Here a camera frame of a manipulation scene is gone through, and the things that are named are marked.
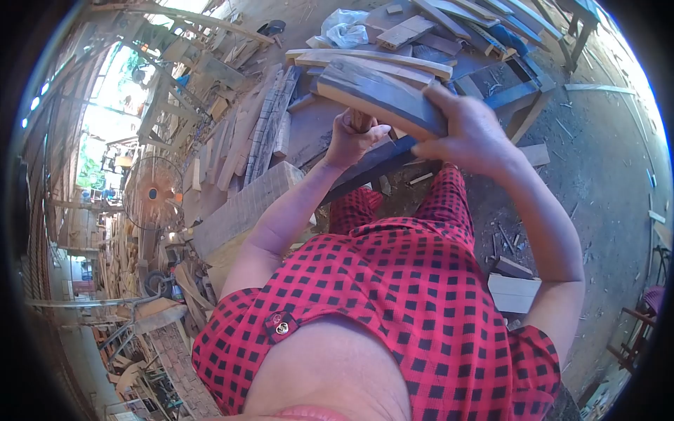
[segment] sleeve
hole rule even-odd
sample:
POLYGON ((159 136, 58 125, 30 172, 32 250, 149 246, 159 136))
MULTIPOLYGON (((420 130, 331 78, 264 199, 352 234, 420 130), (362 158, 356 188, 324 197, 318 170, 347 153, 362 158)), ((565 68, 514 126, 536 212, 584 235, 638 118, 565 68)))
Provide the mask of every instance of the sleeve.
POLYGON ((533 326, 508 333, 513 366, 511 413, 515 420, 540 420, 561 385, 559 357, 552 341, 533 326))

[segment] wooden handle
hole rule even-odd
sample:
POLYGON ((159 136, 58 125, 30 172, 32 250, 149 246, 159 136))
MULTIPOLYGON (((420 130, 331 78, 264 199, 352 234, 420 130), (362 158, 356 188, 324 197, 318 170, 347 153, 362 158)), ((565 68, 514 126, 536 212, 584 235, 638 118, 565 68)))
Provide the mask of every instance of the wooden handle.
POLYGON ((372 116, 352 109, 350 126, 356 133, 367 133, 372 128, 372 116))

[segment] lip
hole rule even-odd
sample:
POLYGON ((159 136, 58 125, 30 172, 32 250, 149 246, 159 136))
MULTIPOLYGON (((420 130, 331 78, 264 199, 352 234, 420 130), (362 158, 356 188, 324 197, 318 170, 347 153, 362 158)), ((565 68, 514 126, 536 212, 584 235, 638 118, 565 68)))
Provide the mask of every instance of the lip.
POLYGON ((349 418, 337 411, 321 406, 297 405, 280 410, 272 415, 286 420, 301 421, 350 421, 349 418))

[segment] brick wall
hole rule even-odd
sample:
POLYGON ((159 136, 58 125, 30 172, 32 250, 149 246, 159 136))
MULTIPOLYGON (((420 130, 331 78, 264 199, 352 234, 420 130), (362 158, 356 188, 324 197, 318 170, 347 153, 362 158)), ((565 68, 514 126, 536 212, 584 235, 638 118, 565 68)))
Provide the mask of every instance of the brick wall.
POLYGON ((159 361, 189 414, 195 418, 222 416, 208 390, 194 373, 191 357, 175 323, 150 332, 159 361))

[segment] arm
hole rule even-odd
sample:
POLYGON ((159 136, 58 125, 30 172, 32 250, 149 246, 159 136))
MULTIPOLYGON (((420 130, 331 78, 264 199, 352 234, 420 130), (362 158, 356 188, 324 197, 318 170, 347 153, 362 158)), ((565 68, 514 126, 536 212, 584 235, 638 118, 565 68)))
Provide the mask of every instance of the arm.
POLYGON ((221 300, 238 290, 264 287, 337 178, 391 130, 374 121, 370 131, 355 134, 348 126, 349 116, 347 110, 335 118, 325 158, 272 203, 243 241, 222 287, 221 300))
POLYGON ((543 281, 524 324, 539 328, 552 339, 561 364, 574 340, 585 291, 574 225, 487 105, 457 97, 436 85, 425 93, 448 118, 448 136, 421 142, 412 151, 422 158, 441 159, 489 176, 508 192, 522 218, 543 281))

